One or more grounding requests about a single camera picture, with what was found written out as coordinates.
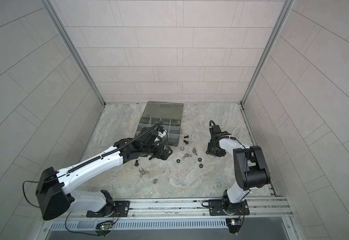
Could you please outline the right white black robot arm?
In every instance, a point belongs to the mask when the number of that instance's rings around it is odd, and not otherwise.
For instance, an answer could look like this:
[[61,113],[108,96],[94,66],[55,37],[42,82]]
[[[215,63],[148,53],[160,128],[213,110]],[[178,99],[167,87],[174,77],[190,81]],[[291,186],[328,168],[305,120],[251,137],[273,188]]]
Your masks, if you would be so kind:
[[262,188],[270,183],[270,173],[259,146],[241,144],[227,131],[222,131],[214,121],[209,121],[211,139],[206,154],[224,157],[231,154],[235,182],[224,191],[220,207],[225,215],[244,215],[245,197],[252,189]]

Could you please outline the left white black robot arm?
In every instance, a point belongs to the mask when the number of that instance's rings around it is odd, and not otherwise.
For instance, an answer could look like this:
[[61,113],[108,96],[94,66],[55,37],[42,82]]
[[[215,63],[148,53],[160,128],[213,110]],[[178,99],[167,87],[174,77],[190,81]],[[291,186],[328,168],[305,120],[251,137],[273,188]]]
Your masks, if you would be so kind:
[[81,184],[97,175],[140,157],[167,160],[172,154],[168,132],[160,126],[144,128],[135,138],[121,139],[113,146],[79,164],[55,170],[50,167],[41,174],[35,195],[42,218],[53,220],[65,212],[88,211],[94,217],[115,214],[116,205],[110,193],[79,191]]

